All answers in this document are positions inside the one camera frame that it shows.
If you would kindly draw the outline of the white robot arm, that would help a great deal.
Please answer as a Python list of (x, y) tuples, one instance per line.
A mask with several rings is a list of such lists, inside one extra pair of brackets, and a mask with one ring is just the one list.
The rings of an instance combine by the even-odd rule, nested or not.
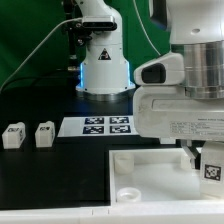
[(68, 23), (86, 48), (74, 68), (77, 93), (100, 101), (133, 93), (141, 136), (180, 140), (201, 171), (224, 167), (224, 0), (149, 0), (170, 50), (135, 71), (123, 56), (120, 14), (104, 0), (73, 3), (82, 15)]

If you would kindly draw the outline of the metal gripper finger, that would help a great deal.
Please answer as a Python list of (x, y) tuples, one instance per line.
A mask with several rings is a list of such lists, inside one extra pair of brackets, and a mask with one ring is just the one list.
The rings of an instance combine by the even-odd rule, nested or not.
[(198, 168), (198, 158), (199, 158), (199, 152), (196, 149), (196, 147), (193, 145), (193, 142), (191, 140), (181, 140), (181, 147), (187, 154), (187, 156), (190, 158), (190, 164), (193, 169)]

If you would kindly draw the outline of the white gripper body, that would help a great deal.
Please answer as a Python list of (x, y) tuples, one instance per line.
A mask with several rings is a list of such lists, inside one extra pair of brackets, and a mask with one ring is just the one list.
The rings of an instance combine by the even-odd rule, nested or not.
[(224, 141), (224, 99), (192, 99), (178, 86), (141, 86), (133, 119), (142, 137)]

